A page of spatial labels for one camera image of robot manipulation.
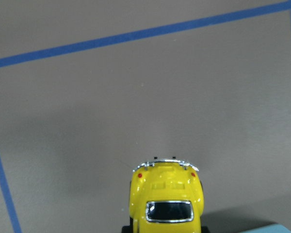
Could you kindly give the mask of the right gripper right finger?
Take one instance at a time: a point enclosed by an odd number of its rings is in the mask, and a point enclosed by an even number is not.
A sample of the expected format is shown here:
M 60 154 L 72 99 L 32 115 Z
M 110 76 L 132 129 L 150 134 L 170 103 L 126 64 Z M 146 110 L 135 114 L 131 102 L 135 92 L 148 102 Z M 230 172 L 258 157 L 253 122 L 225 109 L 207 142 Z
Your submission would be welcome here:
M 210 233 L 210 230 L 207 226 L 201 226 L 201 233 Z

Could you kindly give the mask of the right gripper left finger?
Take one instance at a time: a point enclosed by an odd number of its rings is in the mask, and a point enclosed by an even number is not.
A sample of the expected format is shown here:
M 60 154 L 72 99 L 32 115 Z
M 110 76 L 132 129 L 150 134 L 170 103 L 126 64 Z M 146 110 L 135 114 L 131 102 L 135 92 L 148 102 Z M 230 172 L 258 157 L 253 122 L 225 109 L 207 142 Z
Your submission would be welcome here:
M 132 233 L 132 227 L 129 225 L 123 226 L 122 233 Z

